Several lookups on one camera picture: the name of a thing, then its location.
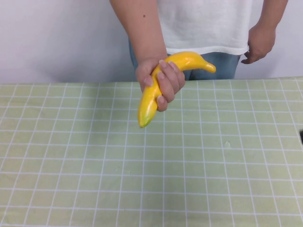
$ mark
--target jeans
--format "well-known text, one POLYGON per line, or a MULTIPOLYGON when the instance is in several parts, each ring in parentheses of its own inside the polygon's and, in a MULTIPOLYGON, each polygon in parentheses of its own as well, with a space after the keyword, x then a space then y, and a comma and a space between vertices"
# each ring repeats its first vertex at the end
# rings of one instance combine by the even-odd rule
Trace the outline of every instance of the jeans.
MULTIPOLYGON (((138 62, 134 55, 131 43, 129 42, 129 52, 134 69, 138 67, 138 62)), ((222 52, 212 52, 201 55, 207 62, 216 67, 215 73, 206 70, 186 70, 185 80, 207 80, 207 79, 233 79, 240 60, 240 55, 232 55, 222 52)))

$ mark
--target banana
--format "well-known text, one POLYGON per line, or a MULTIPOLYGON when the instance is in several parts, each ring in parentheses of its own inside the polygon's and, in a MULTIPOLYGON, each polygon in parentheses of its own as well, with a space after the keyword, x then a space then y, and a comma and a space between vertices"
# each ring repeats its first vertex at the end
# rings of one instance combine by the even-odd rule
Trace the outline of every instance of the banana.
MULTIPOLYGON (((181 71, 203 69, 211 73, 216 72, 216 67, 205 61, 204 58, 196 52, 178 52, 170 55, 164 61, 174 62, 181 71)), ((143 91, 137 114, 140 128, 146 127, 157 112, 157 97, 162 95, 157 81, 157 73, 159 71, 160 65, 158 65, 151 74, 153 86, 146 87, 143 91)))

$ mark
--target person's right hand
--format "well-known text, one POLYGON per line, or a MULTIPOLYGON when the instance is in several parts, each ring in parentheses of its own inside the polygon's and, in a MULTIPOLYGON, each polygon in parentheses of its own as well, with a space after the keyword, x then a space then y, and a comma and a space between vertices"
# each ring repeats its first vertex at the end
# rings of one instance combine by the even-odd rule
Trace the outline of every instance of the person's right hand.
POLYGON ((167 110, 168 103, 175 99, 175 94, 185 85, 184 73, 173 62, 166 63, 163 61, 165 58, 167 58, 167 55, 145 59, 138 64, 136 69, 137 81, 140 83, 141 91, 143 92, 146 86, 151 87, 153 85, 151 74, 160 63, 161 71, 157 75, 157 81, 162 93, 157 98, 159 112, 167 110))

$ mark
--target white wall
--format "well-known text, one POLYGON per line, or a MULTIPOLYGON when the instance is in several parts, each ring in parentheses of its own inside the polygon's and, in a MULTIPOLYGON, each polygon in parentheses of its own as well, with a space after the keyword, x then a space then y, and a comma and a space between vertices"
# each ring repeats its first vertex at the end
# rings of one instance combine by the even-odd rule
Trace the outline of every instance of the white wall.
MULTIPOLYGON (((253 26, 262 0, 254 0, 253 26)), ((302 0, 290 0, 273 51, 236 78, 303 76, 302 0)), ((134 81, 108 0, 0 0, 0 83, 134 81)))

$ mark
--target white shirt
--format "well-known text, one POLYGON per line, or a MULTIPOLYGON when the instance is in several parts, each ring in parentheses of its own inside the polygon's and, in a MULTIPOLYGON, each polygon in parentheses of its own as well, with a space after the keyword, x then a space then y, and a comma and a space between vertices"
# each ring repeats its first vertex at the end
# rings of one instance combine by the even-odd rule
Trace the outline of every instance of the white shirt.
POLYGON ((167 52, 248 50, 253 0, 157 0, 167 52))

